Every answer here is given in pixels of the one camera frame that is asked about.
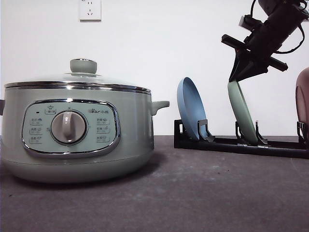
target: pot base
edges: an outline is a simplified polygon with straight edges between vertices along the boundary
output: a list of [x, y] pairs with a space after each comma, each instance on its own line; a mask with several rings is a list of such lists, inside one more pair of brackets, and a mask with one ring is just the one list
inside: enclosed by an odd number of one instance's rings
[[44, 183], [82, 183], [110, 179], [139, 169], [152, 152], [127, 159], [98, 163], [40, 165], [2, 159], [5, 167], [19, 178]]

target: rotary knob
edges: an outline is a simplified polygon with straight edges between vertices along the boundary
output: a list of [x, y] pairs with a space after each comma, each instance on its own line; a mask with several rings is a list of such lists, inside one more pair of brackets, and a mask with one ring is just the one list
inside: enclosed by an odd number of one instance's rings
[[84, 118], [77, 112], [65, 111], [52, 121], [51, 132], [61, 143], [72, 144], [82, 139], [86, 131]]

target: cooker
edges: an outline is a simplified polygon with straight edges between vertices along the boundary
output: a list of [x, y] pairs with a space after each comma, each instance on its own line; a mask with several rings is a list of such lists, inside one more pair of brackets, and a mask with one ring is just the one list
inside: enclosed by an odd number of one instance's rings
[[169, 101], [149, 89], [96, 74], [97, 63], [70, 62], [71, 73], [5, 85], [1, 160], [13, 175], [47, 182], [107, 179], [132, 172], [154, 150], [153, 119]]

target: black rack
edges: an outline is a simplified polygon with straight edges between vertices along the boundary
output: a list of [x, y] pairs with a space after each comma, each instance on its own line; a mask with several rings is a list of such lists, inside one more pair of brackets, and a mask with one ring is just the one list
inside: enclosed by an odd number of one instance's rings
[[[200, 128], [206, 127], [208, 137], [200, 133]], [[208, 120], [197, 122], [199, 141], [191, 139], [181, 120], [174, 121], [174, 148], [195, 149], [206, 151], [233, 152], [240, 154], [253, 154], [260, 156], [276, 156], [288, 158], [309, 159], [309, 146], [307, 143], [307, 126], [305, 123], [297, 122], [298, 142], [269, 141], [264, 139], [258, 130], [258, 122], [255, 123], [258, 144], [251, 145], [244, 139], [238, 123], [235, 123], [236, 138], [220, 138], [213, 136], [208, 131]]]

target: brown object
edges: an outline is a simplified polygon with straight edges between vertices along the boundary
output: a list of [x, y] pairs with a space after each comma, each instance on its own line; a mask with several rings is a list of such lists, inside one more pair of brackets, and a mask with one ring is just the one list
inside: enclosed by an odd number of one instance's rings
[[298, 121], [309, 125], [309, 68], [304, 69], [296, 81], [296, 108]]

